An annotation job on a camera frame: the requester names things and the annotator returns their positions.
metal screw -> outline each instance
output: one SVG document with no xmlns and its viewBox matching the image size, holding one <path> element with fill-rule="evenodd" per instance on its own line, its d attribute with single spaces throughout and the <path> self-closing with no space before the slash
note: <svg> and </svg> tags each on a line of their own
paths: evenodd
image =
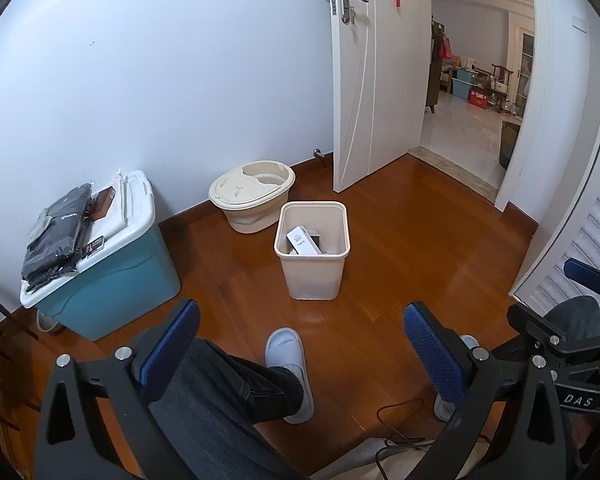
<svg viewBox="0 0 600 480">
<path fill-rule="evenodd" d="M 121 346 L 116 350 L 116 353 L 114 355 L 116 356 L 116 359 L 124 361 L 125 359 L 131 357 L 131 354 L 131 348 L 129 348 L 128 346 Z"/>
<path fill-rule="evenodd" d="M 71 356 L 69 354 L 62 354 L 61 356 L 58 356 L 58 359 L 56 359 L 56 364 L 59 367 L 67 366 L 70 362 Z"/>
<path fill-rule="evenodd" d="M 534 355 L 531 358 L 531 362 L 536 366 L 536 368 L 544 368 L 546 366 L 546 359 L 541 355 Z"/>
<path fill-rule="evenodd" d="M 481 346 L 474 348 L 472 354 L 478 361 L 486 361 L 489 358 L 489 351 Z"/>
</svg>

blue gripper pad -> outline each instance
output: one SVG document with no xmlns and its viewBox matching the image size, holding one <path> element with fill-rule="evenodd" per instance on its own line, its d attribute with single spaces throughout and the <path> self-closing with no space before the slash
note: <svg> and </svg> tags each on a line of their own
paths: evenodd
<svg viewBox="0 0 600 480">
<path fill-rule="evenodd" d="M 154 340 L 150 333 L 149 341 L 141 341 L 150 345 L 149 352 L 145 358 L 142 356 L 143 362 L 134 375 L 147 403 L 162 398 L 200 327 L 200 308 L 195 301 L 183 300 L 174 311 L 163 325 L 152 329 L 158 334 Z"/>
<path fill-rule="evenodd" d="M 564 263 L 564 275 L 570 280 L 600 294 L 600 270 L 574 258 L 569 258 Z"/>
<path fill-rule="evenodd" d="M 466 395 L 464 370 L 413 303 L 404 309 L 404 331 L 440 397 L 459 406 Z"/>
</svg>

black wire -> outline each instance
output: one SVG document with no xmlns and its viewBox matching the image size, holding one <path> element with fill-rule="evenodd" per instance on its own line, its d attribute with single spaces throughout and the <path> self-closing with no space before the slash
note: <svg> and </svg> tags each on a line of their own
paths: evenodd
<svg viewBox="0 0 600 480">
<path fill-rule="evenodd" d="M 413 415 L 415 415 L 417 412 L 419 412 L 422 409 L 422 407 L 424 406 L 424 400 L 421 399 L 420 397 L 417 397 L 416 399 L 405 400 L 404 402 L 399 402 L 398 404 L 389 404 L 387 406 L 383 406 L 376 412 L 376 418 L 378 419 L 380 424 L 382 424 L 384 427 L 386 427 L 389 430 L 394 432 L 392 434 L 392 436 L 390 436 L 389 438 L 386 438 L 384 440 L 384 447 L 381 447 L 378 450 L 378 452 L 376 452 L 376 457 L 375 457 L 376 466 L 378 467 L 378 470 L 380 471 L 380 474 L 382 475 L 382 478 L 384 480 L 389 480 L 389 478 L 386 475 L 386 473 L 384 472 L 382 465 L 380 464 L 380 455 L 382 453 L 384 453 L 385 451 L 387 451 L 389 449 L 402 449 L 402 450 L 414 449 L 414 450 L 420 451 L 422 449 L 431 447 L 433 445 L 433 443 L 435 442 L 435 440 L 428 441 L 428 440 L 424 439 L 423 437 L 408 438 L 401 431 L 395 429 L 393 426 L 389 425 L 387 422 L 382 420 L 380 413 L 383 412 L 384 410 L 387 410 L 389 408 L 398 408 L 399 406 L 407 406 L 408 404 L 411 404 L 412 402 L 420 402 L 420 405 L 413 413 L 411 413 L 411 415 L 409 415 L 404 420 L 403 423 L 405 423 L 408 420 L 410 420 Z M 394 438 L 395 435 L 400 436 L 402 438 L 402 442 L 397 443 L 396 439 Z M 487 444 L 491 445 L 491 439 L 488 436 L 486 436 L 484 434 L 480 434 L 480 436 L 478 438 L 485 440 L 487 442 Z"/>
</svg>

blue storage box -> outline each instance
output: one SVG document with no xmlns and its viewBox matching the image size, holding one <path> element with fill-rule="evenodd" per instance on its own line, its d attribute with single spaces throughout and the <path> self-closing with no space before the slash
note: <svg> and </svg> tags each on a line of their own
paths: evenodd
<svg viewBox="0 0 600 480">
<path fill-rule="evenodd" d="M 89 240 L 111 232 L 110 228 L 103 230 L 103 221 L 115 216 L 116 209 L 125 217 L 124 224 L 118 222 L 121 228 L 105 239 L 103 248 L 80 260 L 78 272 L 30 293 L 23 282 L 20 292 L 24 307 L 35 306 L 91 341 L 157 308 L 180 291 L 180 280 L 155 224 L 149 181 L 142 171 L 129 173 L 122 179 L 120 191 L 107 216 L 91 226 Z M 118 208 L 114 207 L 116 199 L 122 202 Z"/>
<path fill-rule="evenodd" d="M 473 88 L 473 85 L 460 81 L 459 79 L 453 79 L 452 92 L 456 97 L 461 97 L 465 101 L 469 98 L 469 90 Z"/>
<path fill-rule="evenodd" d="M 456 74 L 460 81 L 464 81 L 465 83 L 469 83 L 474 85 L 475 78 L 478 77 L 478 73 L 475 70 L 469 70 L 467 68 L 458 67 L 456 69 Z"/>
</svg>

red box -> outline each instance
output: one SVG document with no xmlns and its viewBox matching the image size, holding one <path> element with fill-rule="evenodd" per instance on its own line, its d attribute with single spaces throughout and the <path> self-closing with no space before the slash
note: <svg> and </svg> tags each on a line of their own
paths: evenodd
<svg viewBox="0 0 600 480">
<path fill-rule="evenodd" d="M 468 101 L 472 105 L 484 108 L 486 110 L 487 104 L 489 103 L 489 96 L 483 93 L 479 88 L 471 88 L 471 90 L 469 90 Z"/>
</svg>

